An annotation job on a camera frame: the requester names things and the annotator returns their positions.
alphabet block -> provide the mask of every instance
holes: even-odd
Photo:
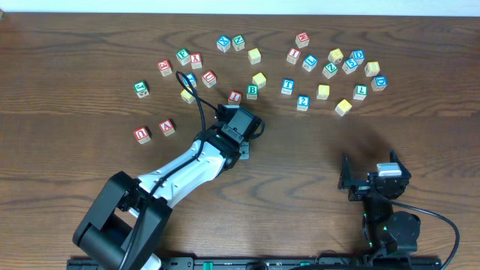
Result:
[[[326,100],[330,95],[330,86],[328,85],[318,85],[318,92],[316,93],[317,99]]]
[[[202,68],[202,56],[199,53],[194,53],[190,55],[190,62],[192,63],[192,68]]]
[[[252,83],[258,86],[258,89],[267,85],[267,78],[263,76],[263,73],[258,73],[257,75],[253,76]]]
[[[291,95],[294,86],[295,82],[293,81],[293,79],[283,79],[281,93],[285,95]]]
[[[251,49],[248,51],[248,60],[252,65],[260,63],[260,61],[262,61],[262,54],[257,48]]]
[[[297,49],[290,49],[288,55],[286,55],[286,61],[292,64],[296,64],[302,53]]]
[[[327,77],[327,79],[332,78],[338,71],[338,67],[334,63],[328,63],[324,68],[323,68],[323,75]]]
[[[337,112],[340,116],[345,116],[350,109],[352,109],[352,104],[350,104],[346,99],[340,101],[340,103],[335,108],[335,112]]]
[[[170,66],[170,63],[168,60],[163,60],[161,62],[158,62],[158,69],[160,70],[160,73],[162,74],[163,77],[170,75],[172,73],[172,67]]]
[[[317,66],[317,63],[318,63],[318,59],[313,55],[309,55],[303,61],[302,67],[306,69],[308,72],[310,72]]]
[[[139,98],[144,98],[149,95],[149,88],[144,81],[137,82],[133,85],[133,87],[135,88],[136,95]]]
[[[247,85],[247,99],[256,100],[258,98],[258,86]]]
[[[202,81],[205,83],[205,85],[210,88],[217,83],[217,77],[211,70],[207,71],[207,73],[203,74],[202,76]]]
[[[240,101],[242,101],[242,93],[238,93],[237,91],[231,91],[230,95],[228,96],[228,104],[239,105]]]
[[[363,101],[367,97],[367,86],[356,85],[353,89],[353,99]]]
[[[350,58],[355,60],[357,64],[360,65],[365,60],[365,54],[361,49],[357,49],[357,50],[354,50],[352,54],[350,54]]]
[[[241,34],[233,38],[233,49],[237,52],[245,49],[245,40]]]
[[[226,36],[223,35],[217,40],[217,48],[226,53],[228,49],[230,49],[230,46],[232,43],[230,42],[230,39]]]
[[[383,89],[385,89],[385,87],[387,87],[387,85],[387,78],[385,78],[384,76],[376,76],[372,80],[372,89],[374,91],[382,91]]]
[[[303,48],[308,46],[308,42],[310,42],[310,37],[308,37],[307,32],[297,34],[295,43],[297,44],[298,48]]]
[[[346,74],[351,74],[353,71],[357,69],[359,64],[352,58],[347,59],[342,66],[343,71],[345,71]]]
[[[169,136],[175,132],[175,128],[173,128],[173,124],[170,120],[163,121],[158,126],[165,136]]]
[[[180,49],[177,52],[177,59],[180,62],[181,65],[186,65],[190,63],[190,53],[187,51],[187,49]]]
[[[365,65],[365,75],[367,77],[376,76],[380,72],[380,65],[377,61],[375,62],[368,62]]]
[[[140,144],[144,144],[150,140],[149,132],[146,127],[141,127],[133,132],[135,135],[136,141]]]
[[[334,49],[328,54],[328,60],[334,64],[340,64],[343,58],[344,54],[340,49]]]
[[[307,96],[298,96],[297,110],[306,111],[310,105],[310,98]]]

wood grain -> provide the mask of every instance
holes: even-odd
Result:
[[[319,58],[311,73],[285,61],[295,34]],[[246,49],[222,53],[220,35],[243,34]],[[180,98],[174,76],[156,67],[182,47],[202,53],[201,74],[218,83],[199,93],[226,103],[263,72],[259,100],[242,105],[266,122],[250,160],[199,187],[176,207],[160,247],[197,256],[316,256],[333,249],[367,248],[361,203],[336,190],[341,153],[357,173],[372,170],[395,149],[413,177],[399,199],[451,218],[462,241],[450,269],[480,264],[480,19],[383,16],[200,16],[148,14],[9,13],[0,22],[0,269],[64,269],[85,254],[71,237],[106,180],[131,176],[180,155],[200,130],[197,108]],[[258,47],[262,62],[250,65]],[[333,109],[351,100],[360,68],[332,79],[321,75],[328,52],[363,49],[378,61],[389,86],[354,101],[338,118]],[[296,81],[294,95],[281,80]],[[149,97],[133,84],[146,80]],[[315,100],[318,84],[331,86]],[[296,111],[296,97],[313,100]],[[165,137],[158,123],[171,118]],[[213,123],[207,111],[208,123]],[[133,130],[148,125],[152,141],[140,145]],[[421,215],[418,255],[448,256],[454,241],[445,223]]]

black wire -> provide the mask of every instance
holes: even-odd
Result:
[[[405,209],[409,209],[409,210],[413,210],[413,211],[417,211],[417,212],[421,212],[421,213],[424,213],[424,214],[427,214],[427,215],[431,215],[435,218],[438,218],[442,221],[445,221],[448,225],[450,225],[453,230],[455,231],[455,244],[453,246],[453,248],[451,249],[451,252],[450,252],[450,255],[448,255],[448,258],[447,260],[442,264],[442,268],[440,268],[440,270],[444,270],[447,268],[447,265],[453,260],[453,257],[455,256],[455,254],[457,253],[457,249],[458,249],[458,246],[460,245],[460,231],[458,230],[457,226],[455,225],[455,223],[453,223],[451,220],[449,220],[448,218],[442,216],[441,214],[437,214],[433,211],[428,211],[428,210],[425,210],[423,208],[418,208],[418,207],[415,207],[415,206],[411,206],[411,205],[406,205],[406,204],[403,204],[401,202],[395,202],[393,200],[390,200],[390,199],[387,199],[385,198],[382,194],[380,194],[380,192],[378,192],[377,188],[375,187],[373,189],[376,193],[376,195],[378,195],[378,197],[387,202],[387,203],[391,203],[392,205],[394,206],[400,206],[400,207],[403,207]]]
[[[182,75],[185,80],[187,81],[188,83],[188,86],[190,86],[190,89],[191,91],[189,91],[187,89],[187,87],[185,86],[185,84],[182,82],[182,80],[180,79],[179,75]],[[128,257],[130,256],[131,254],[131,251],[132,251],[132,247],[134,246],[134,242],[137,238],[137,234],[138,234],[138,231],[140,229],[140,224],[143,222],[143,216],[145,215],[146,213],[146,209],[149,207],[150,203],[152,202],[152,198],[155,194],[155,192],[157,191],[157,189],[174,173],[178,172],[181,168],[187,166],[189,163],[191,163],[192,161],[195,161],[201,154],[202,154],[202,150],[203,150],[203,145],[205,144],[205,131],[206,131],[206,123],[205,123],[205,116],[204,116],[204,113],[203,113],[203,108],[202,108],[202,104],[200,102],[203,102],[204,104],[210,106],[213,110],[217,111],[217,108],[213,107],[210,103],[204,101],[203,99],[201,99],[198,94],[197,94],[197,90],[194,88],[194,86],[191,84],[190,80],[185,76],[185,74],[183,74],[182,72],[180,71],[177,71],[175,73],[175,76],[178,80],[178,82],[180,83],[180,85],[185,89],[187,90],[187,92],[194,96],[195,97],[195,100],[196,100],[196,104],[198,105],[198,110],[199,110],[199,114],[200,114],[200,119],[202,121],[202,138],[200,140],[200,146],[198,148],[198,152],[189,160],[185,161],[182,165],[180,166],[177,166],[175,169],[172,169],[171,171],[169,171],[167,174],[165,174],[164,176],[162,176],[160,179],[158,179],[157,183],[155,183],[155,186],[150,190],[150,193],[148,194],[146,200],[145,200],[145,204],[144,206],[142,207],[142,209],[140,210],[140,213],[138,214],[138,217],[136,219],[136,222],[135,222],[135,225],[133,226],[133,229],[132,229],[132,233],[130,235],[130,241],[128,242],[128,245],[127,245],[127,249],[125,250],[125,254],[120,262],[120,266],[118,267],[118,270],[124,270],[124,267],[125,267],[125,263],[127,262],[128,260]]]

toy block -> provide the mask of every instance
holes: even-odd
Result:
[[[335,112],[337,112],[340,116],[345,116],[350,109],[352,109],[352,104],[344,99],[337,105]]]
[[[197,87],[197,80],[195,79],[195,75],[193,73],[190,72],[185,76],[188,78],[188,80],[190,81],[193,87]],[[185,86],[188,86],[187,80],[184,77],[182,77],[181,79],[183,80],[183,83],[185,84]]]
[[[247,85],[247,99],[258,98],[258,86],[257,85]]]
[[[190,55],[190,62],[192,63],[192,68],[202,68],[202,56],[199,53],[194,53]]]
[[[144,144],[151,139],[146,127],[141,127],[135,130],[133,134],[135,134],[136,141],[140,144]]]
[[[306,111],[310,105],[310,98],[307,96],[299,96],[297,100],[297,110]]]
[[[295,39],[295,43],[297,44],[298,48],[303,48],[308,46],[309,41],[310,41],[310,37],[308,37],[307,32],[297,34],[297,37]]]
[[[245,49],[245,40],[241,34],[233,38],[233,49],[237,52]]]
[[[343,58],[344,54],[340,49],[334,49],[328,54],[328,60],[334,64],[339,64]]]
[[[238,93],[237,91],[231,91],[230,96],[228,97],[228,104],[239,105],[240,101],[242,101],[242,93]]]
[[[290,49],[288,55],[286,56],[286,61],[292,64],[296,64],[302,53],[297,49]]]
[[[158,69],[160,70],[160,73],[162,74],[163,77],[170,75],[172,73],[172,67],[170,66],[170,63],[168,60],[163,60],[161,62],[158,62]]]
[[[368,62],[365,65],[365,75],[367,77],[376,76],[380,72],[380,65],[377,61],[375,62]]]
[[[135,83],[133,87],[135,88],[136,95],[139,98],[144,98],[149,95],[149,88],[144,81]]]
[[[217,77],[211,70],[207,71],[207,73],[203,74],[202,76],[202,81],[205,83],[205,85],[210,88],[217,83]]]
[[[180,49],[177,52],[177,59],[180,62],[181,65],[186,65],[190,63],[190,53],[187,51],[187,49]]]
[[[295,86],[293,79],[283,79],[281,93],[285,95],[291,95],[293,92],[293,86]]]
[[[258,89],[267,85],[267,78],[263,75],[263,73],[259,72],[257,75],[253,76],[252,83],[258,86]]]
[[[350,58],[355,60],[355,62],[360,65],[365,60],[365,54],[361,49],[357,49],[350,54]]]
[[[223,35],[217,40],[217,48],[226,53],[228,49],[230,49],[230,46],[232,43],[230,42],[230,39],[226,36]]]
[[[363,101],[367,97],[367,86],[356,85],[353,89],[353,99]]]
[[[338,71],[338,67],[334,63],[328,63],[324,68],[323,68],[323,75],[327,77],[327,79],[332,78]]]
[[[192,104],[194,101],[195,101],[195,97],[193,95],[191,95],[187,90],[183,89],[183,91],[181,92],[181,99],[184,100],[186,103],[188,104]]]
[[[318,91],[316,93],[317,99],[326,100],[330,95],[330,86],[328,85],[318,85]]]
[[[169,136],[175,132],[175,128],[173,128],[173,124],[170,120],[163,121],[158,126],[165,136]]]
[[[315,58],[315,56],[313,55],[309,55],[303,61],[302,67],[306,69],[308,72],[310,72],[317,66],[317,63],[318,63],[318,59]]]
[[[252,65],[260,63],[260,61],[262,61],[262,54],[257,48],[251,49],[248,51],[248,60]]]
[[[342,69],[343,71],[345,71],[346,74],[351,74],[358,67],[359,67],[359,64],[352,58],[349,58],[343,63]]]
[[[372,89],[374,91],[382,91],[383,89],[385,89],[385,87],[387,87],[387,85],[387,78],[385,78],[384,76],[376,76],[372,80]]]

white wall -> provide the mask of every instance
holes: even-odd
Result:
[[[6,12],[480,17],[480,0],[0,0],[0,8]]]

